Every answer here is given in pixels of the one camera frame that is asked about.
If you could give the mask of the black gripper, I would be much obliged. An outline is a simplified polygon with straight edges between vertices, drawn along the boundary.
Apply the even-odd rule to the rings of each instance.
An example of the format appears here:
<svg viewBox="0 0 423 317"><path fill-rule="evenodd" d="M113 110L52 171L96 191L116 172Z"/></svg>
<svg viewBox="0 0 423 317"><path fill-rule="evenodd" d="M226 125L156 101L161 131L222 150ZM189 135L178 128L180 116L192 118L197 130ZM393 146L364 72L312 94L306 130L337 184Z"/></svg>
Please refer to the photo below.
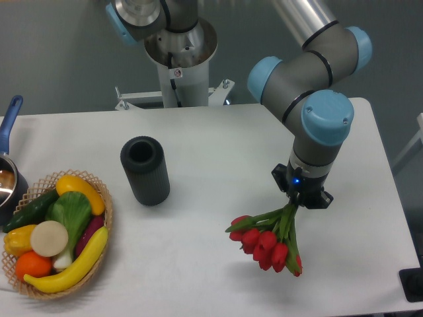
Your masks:
<svg viewBox="0 0 423 317"><path fill-rule="evenodd" d="M301 167L293 168L289 163L287 166L278 164L272 171L281 192L286 193L289 202L297 207L307 209L326 209L333 201L324 183L327 174L318 178L305 175Z"/></svg>

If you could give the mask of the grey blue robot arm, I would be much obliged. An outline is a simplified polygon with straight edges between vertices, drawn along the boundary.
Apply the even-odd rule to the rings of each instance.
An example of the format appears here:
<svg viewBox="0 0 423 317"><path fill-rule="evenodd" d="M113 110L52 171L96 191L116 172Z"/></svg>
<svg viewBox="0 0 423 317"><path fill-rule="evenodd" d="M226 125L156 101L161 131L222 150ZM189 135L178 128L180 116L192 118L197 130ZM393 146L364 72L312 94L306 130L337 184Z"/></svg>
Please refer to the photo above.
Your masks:
<svg viewBox="0 0 423 317"><path fill-rule="evenodd" d="M343 27L321 1L273 6L302 53L289 62L261 59L248 90L294 136L288 163L272 172L279 189L302 207L325 209L333 198L324 183L354 118L350 100L331 86L370 61L371 40L358 27ZM200 18L196 1L111 1L106 14L124 43L143 43L157 66L165 107L210 103L208 63L217 34Z"/></svg>

